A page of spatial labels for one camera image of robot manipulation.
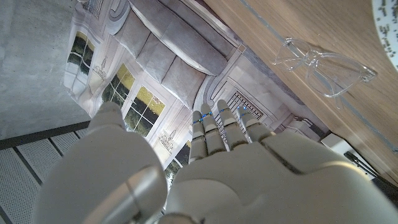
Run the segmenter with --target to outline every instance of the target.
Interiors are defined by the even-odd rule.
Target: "robotic hand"
[[[248,142],[225,101],[218,109],[229,151],[202,105],[193,112],[189,165],[167,196],[154,151],[105,103],[44,183],[35,222],[145,223],[167,196],[159,223],[398,223],[394,206],[344,157],[274,134],[240,107]]]

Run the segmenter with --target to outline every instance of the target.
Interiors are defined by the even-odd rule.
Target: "wooden surface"
[[[347,107],[338,110],[334,100],[315,93],[305,83],[306,67],[285,72],[271,64],[282,45],[277,37],[279,35],[305,40],[371,67],[377,71],[378,77],[368,84],[354,86],[343,96],[389,142],[398,146],[398,72],[378,39],[371,0],[205,2],[331,131],[345,138],[377,171],[397,184],[398,155],[392,152],[375,130]],[[266,27],[259,16],[277,34]]]

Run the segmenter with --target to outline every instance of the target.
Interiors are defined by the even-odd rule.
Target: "concrete wall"
[[[76,0],[2,0],[0,139],[87,121],[61,84]]]

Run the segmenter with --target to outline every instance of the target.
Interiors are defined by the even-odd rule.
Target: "clear plastic glasses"
[[[286,38],[273,64],[289,71],[307,64],[307,83],[323,96],[336,98],[339,109],[342,108],[342,103],[337,96],[359,82],[371,81],[377,75],[375,71],[349,57],[321,53],[307,42],[293,38]]]

